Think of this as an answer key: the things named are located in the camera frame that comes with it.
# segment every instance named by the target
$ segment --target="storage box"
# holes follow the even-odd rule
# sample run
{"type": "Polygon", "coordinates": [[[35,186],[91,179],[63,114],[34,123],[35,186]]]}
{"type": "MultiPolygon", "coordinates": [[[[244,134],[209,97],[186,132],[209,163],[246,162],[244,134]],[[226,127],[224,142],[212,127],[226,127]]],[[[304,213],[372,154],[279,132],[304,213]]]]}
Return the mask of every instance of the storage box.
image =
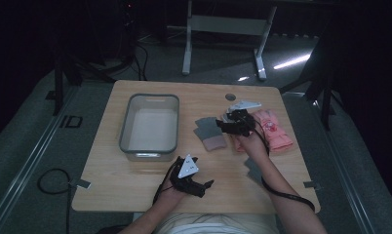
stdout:
{"type": "Polygon", "coordinates": [[[120,148],[131,161],[171,161],[177,147],[178,97],[135,94],[127,106],[120,148]]]}

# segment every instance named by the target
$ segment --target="dark background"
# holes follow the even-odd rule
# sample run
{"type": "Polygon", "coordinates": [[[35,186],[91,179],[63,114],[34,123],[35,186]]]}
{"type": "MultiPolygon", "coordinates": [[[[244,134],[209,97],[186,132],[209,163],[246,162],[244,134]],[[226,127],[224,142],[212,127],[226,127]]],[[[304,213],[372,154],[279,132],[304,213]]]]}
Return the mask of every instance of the dark background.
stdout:
{"type": "MultiPolygon", "coordinates": [[[[194,10],[204,13],[210,4],[202,2],[194,10]]],[[[297,4],[281,6],[272,32],[321,37],[304,69],[337,71],[334,88],[392,193],[392,1],[349,4],[351,8],[335,14],[297,4]]],[[[95,63],[125,57],[134,47],[124,23],[147,26],[163,41],[166,24],[185,25],[186,7],[179,0],[0,0],[0,132],[54,68],[57,50],[95,63]]],[[[237,12],[221,7],[217,13],[249,17],[250,7],[237,12]]]]}

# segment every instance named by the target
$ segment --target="white metal stand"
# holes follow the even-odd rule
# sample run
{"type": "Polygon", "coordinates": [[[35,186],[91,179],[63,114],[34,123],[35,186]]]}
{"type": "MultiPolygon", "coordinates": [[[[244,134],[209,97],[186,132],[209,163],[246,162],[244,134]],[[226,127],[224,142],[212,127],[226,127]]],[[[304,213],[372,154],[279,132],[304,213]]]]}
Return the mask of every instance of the white metal stand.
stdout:
{"type": "Polygon", "coordinates": [[[263,65],[262,53],[266,44],[266,39],[268,38],[269,31],[271,29],[276,9],[277,7],[271,8],[267,20],[198,16],[192,15],[192,0],[188,0],[186,49],[184,51],[182,74],[190,74],[190,62],[192,56],[192,31],[209,31],[261,36],[259,47],[254,49],[254,56],[257,68],[257,77],[260,80],[265,80],[266,73],[263,65]]]}

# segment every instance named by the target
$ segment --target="pink towel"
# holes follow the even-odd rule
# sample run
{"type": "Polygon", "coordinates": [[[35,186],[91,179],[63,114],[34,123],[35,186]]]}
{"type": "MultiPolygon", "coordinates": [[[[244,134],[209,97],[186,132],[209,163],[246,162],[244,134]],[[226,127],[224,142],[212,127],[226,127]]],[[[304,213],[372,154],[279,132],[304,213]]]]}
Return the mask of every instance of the pink towel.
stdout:
{"type": "MultiPolygon", "coordinates": [[[[259,119],[259,123],[265,132],[265,140],[271,152],[284,151],[294,144],[287,133],[279,126],[278,118],[273,111],[260,109],[252,113],[252,115],[259,119]]],[[[235,136],[232,136],[232,138],[236,151],[245,152],[241,142],[235,136]]]]}

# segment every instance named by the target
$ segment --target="table top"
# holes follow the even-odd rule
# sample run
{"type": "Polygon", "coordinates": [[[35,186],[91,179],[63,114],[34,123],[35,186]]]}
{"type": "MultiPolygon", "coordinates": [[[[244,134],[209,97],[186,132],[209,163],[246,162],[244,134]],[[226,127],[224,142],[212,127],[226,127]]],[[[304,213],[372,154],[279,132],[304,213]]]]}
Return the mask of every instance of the table top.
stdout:
{"type": "Polygon", "coordinates": [[[77,189],[72,207],[76,211],[145,212],[169,166],[177,156],[197,157],[199,172],[193,180],[215,182],[203,198],[186,196],[176,208],[178,213],[248,213],[274,214],[275,210],[264,188],[251,180],[244,165],[245,153],[236,152],[230,136],[224,135],[227,147],[208,152],[193,133],[195,121],[216,117],[229,105],[240,100],[259,101],[263,109],[272,109],[280,126],[294,141],[290,149],[270,154],[271,160],[300,196],[310,200],[320,211],[313,188],[303,183],[310,176],[297,144],[285,105],[275,88],[236,85],[209,85],[168,82],[117,81],[104,110],[98,132],[88,157],[82,179],[90,189],[77,189]],[[174,94],[178,96],[179,129],[177,148],[172,162],[132,162],[119,147],[130,96],[137,93],[174,94]],[[226,94],[236,99],[229,101],[226,94]]]}

